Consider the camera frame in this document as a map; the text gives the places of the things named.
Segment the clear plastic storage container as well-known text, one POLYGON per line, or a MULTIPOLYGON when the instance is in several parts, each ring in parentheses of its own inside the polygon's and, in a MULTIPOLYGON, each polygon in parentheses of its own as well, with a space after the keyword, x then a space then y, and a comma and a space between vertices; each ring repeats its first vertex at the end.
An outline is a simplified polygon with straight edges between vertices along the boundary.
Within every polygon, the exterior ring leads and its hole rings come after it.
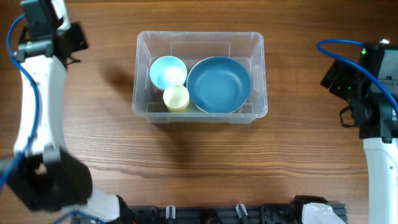
POLYGON ((137 37, 132 112, 150 123, 249 124, 268 112, 264 39, 258 32, 143 31, 137 37), (162 91, 150 80, 150 67, 163 56, 181 59, 188 70, 209 57, 239 62, 251 78, 248 100, 232 113, 206 113, 190 103, 186 112, 171 113, 162 91))

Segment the pale green cup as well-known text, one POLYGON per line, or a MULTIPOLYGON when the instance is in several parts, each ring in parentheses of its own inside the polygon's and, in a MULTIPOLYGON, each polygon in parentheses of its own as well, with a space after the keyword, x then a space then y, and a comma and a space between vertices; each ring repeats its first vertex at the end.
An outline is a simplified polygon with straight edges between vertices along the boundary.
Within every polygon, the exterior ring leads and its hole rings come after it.
POLYGON ((164 90, 163 101, 167 106, 179 108, 190 101, 190 95, 183 85, 171 85, 164 90))

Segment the yellow cup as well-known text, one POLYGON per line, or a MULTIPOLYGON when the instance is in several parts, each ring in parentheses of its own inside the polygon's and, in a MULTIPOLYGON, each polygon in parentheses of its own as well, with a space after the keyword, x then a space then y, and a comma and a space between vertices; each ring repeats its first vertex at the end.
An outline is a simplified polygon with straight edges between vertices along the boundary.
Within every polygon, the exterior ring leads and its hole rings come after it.
POLYGON ((186 105, 182 106, 182 107, 179 107, 179 108, 173 108, 173 107, 170 107, 170 106, 167 106, 167 108, 168 108, 168 110, 171 113, 184 113, 184 112, 186 112, 186 110, 188 108, 188 103, 186 105))

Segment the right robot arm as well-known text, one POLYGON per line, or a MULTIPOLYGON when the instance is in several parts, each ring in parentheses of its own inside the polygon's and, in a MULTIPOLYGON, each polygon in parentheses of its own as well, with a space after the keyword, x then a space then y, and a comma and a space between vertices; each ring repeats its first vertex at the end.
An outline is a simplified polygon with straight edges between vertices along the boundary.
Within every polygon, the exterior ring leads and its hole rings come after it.
POLYGON ((321 84, 348 102, 353 127, 363 140, 369 177, 369 222, 397 223, 397 57, 365 58, 364 72, 335 60, 321 84))

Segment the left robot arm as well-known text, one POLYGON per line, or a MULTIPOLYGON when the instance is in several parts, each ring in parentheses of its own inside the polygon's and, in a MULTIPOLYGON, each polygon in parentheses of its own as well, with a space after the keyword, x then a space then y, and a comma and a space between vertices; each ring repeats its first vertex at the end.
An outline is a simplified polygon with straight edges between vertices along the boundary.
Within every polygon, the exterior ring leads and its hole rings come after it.
POLYGON ((68 151, 63 134, 67 58, 87 48, 81 25, 42 29, 21 37, 12 63, 21 71, 22 110, 14 159, 2 171, 8 185, 32 211, 65 212, 96 223, 127 223, 134 215, 118 195, 93 185, 89 168, 68 151))

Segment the light blue bowl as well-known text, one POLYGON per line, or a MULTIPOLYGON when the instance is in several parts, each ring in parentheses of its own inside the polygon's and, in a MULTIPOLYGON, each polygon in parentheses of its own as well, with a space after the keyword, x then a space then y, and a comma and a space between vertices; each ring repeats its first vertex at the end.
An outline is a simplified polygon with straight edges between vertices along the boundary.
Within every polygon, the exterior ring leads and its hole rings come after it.
POLYGON ((187 76, 186 65, 174 56, 160 57, 150 67, 150 80, 161 91, 171 85, 184 85, 187 76))

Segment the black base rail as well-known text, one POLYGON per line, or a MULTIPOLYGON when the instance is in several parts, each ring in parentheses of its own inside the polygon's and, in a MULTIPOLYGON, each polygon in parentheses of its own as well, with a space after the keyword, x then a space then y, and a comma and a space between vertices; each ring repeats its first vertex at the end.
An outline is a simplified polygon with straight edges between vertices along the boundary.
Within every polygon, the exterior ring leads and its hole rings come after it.
POLYGON ((263 204, 260 206, 247 206, 247 215, 239 215, 236 206, 225 207, 174 207, 174 218, 167 218, 165 207, 130 206, 140 223, 204 223, 204 218, 214 216, 222 223, 248 224, 283 224, 300 223, 298 207, 292 203, 263 204))

